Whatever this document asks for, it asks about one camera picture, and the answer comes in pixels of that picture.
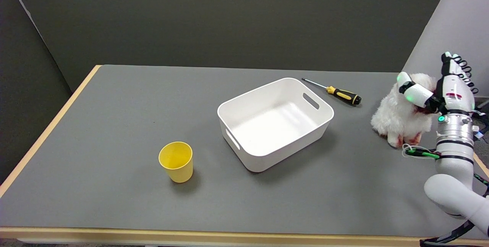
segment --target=black coiled cable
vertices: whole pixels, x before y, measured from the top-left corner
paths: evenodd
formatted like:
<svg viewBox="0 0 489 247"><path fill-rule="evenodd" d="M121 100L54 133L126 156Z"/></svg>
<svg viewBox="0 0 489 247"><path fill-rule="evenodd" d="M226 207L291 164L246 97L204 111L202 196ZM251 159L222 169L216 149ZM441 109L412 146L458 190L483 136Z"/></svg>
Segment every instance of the black coiled cable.
<svg viewBox="0 0 489 247"><path fill-rule="evenodd" d="M472 92L472 94L477 94L479 92L479 89L477 89L472 80L470 80L470 78L472 77L472 67L469 66L467 61L463 60L459 55L457 55L457 57L453 57L452 59L457 62L462 71L465 73L465 75L460 73L458 74L458 76L462 78L462 80L468 87L470 87L470 91Z"/></svg>

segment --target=gray table surface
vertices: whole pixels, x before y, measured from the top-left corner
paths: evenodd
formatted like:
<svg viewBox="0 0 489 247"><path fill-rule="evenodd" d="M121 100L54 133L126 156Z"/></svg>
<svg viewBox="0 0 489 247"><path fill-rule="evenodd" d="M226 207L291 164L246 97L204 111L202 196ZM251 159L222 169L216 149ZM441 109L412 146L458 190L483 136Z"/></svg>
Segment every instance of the gray table surface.
<svg viewBox="0 0 489 247"><path fill-rule="evenodd" d="M223 139L217 107L283 77L352 90L362 104L311 86L335 110L323 138L254 174ZM0 199L0 226L442 235L462 221L423 192L433 161L403 158L370 127L395 80L394 73L103 66ZM432 130L421 144L434 140ZM158 163L172 141L194 150L187 183L172 183ZM475 229L465 237L484 239Z"/></svg>

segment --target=stuffed animal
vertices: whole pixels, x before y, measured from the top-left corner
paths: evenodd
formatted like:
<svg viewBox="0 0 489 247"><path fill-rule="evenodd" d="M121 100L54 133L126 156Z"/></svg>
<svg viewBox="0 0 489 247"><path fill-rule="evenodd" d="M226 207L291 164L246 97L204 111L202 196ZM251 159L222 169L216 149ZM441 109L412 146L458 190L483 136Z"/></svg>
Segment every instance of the stuffed animal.
<svg viewBox="0 0 489 247"><path fill-rule="evenodd" d="M430 91L436 88L435 78L424 73L411 74L411 79ZM395 148L403 143L418 145L424 132L431 129L432 114L407 101L399 93L398 84L394 84L391 92L384 97L381 105L372 116L371 124L380 136L386 137L387 142Z"/></svg>

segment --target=plastic cup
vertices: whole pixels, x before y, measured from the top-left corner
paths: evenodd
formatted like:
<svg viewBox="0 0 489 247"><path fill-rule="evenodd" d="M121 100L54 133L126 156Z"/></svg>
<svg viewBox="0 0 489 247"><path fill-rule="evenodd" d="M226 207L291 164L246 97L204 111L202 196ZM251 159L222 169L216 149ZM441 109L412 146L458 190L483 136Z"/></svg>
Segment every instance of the plastic cup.
<svg viewBox="0 0 489 247"><path fill-rule="evenodd" d="M158 160L168 176L177 183L189 180L194 173L192 148L185 142L173 142L164 146L159 152Z"/></svg>

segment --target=bin handle hole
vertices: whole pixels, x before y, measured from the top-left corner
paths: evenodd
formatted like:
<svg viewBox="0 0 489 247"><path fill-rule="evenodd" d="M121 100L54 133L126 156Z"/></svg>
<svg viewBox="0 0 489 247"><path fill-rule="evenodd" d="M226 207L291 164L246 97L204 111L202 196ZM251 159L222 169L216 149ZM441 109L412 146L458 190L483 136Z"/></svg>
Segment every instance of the bin handle hole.
<svg viewBox="0 0 489 247"><path fill-rule="evenodd" d="M227 129L226 129L226 134L227 134L227 136L229 136L231 141L234 143L234 146L236 146L236 148L238 150L240 150L240 146L238 145L238 142L236 140L234 140L234 137L231 135L231 133Z"/></svg>
<svg viewBox="0 0 489 247"><path fill-rule="evenodd" d="M311 97L309 97L309 95L307 95L306 93L303 93L302 94L302 97L304 98L304 100L306 100L309 104L311 104L314 108L316 108L316 110L319 110L319 104L316 103L316 101L314 101Z"/></svg>

